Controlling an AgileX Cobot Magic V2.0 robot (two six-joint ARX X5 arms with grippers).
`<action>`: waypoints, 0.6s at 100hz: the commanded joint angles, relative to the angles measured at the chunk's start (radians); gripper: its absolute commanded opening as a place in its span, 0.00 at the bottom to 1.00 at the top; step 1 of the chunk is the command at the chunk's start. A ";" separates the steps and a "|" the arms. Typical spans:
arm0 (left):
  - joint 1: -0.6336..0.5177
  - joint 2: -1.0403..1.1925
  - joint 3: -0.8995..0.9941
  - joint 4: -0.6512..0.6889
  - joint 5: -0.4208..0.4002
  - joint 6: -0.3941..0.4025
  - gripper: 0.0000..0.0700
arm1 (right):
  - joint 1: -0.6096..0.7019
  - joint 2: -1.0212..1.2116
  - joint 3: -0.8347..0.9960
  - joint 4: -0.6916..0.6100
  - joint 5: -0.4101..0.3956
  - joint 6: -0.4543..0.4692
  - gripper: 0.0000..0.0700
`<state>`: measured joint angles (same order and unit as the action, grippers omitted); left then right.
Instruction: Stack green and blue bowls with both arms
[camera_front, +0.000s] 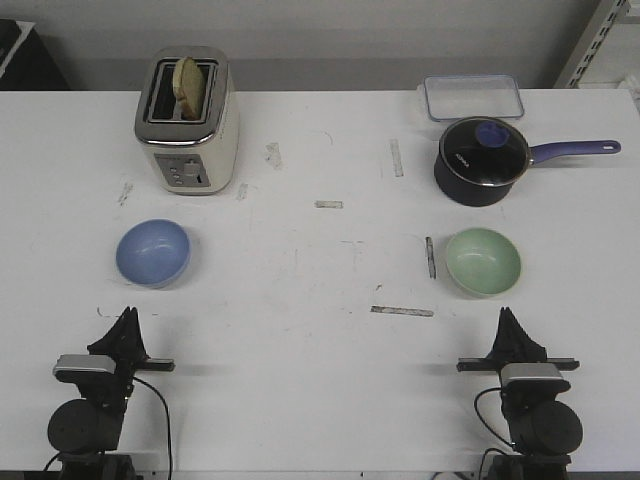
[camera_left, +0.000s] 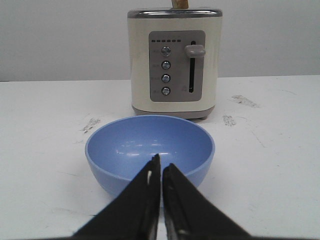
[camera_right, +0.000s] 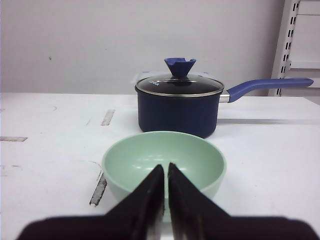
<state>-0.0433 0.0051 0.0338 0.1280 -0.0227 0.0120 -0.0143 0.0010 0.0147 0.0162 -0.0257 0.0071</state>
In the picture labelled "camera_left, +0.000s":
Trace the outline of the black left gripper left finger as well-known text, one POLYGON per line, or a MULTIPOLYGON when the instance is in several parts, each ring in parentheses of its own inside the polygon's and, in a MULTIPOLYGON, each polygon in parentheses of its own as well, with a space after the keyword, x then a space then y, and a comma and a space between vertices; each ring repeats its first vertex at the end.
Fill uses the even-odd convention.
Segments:
POLYGON ((161 197, 156 154, 108 206, 73 234, 73 240, 155 240, 161 197))

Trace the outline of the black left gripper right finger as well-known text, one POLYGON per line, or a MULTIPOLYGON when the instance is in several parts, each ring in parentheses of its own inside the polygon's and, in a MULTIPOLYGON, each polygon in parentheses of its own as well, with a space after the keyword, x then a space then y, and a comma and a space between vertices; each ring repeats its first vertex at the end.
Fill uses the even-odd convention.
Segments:
POLYGON ((252 236, 210 203, 174 165, 162 174, 169 240, 249 240, 252 236))

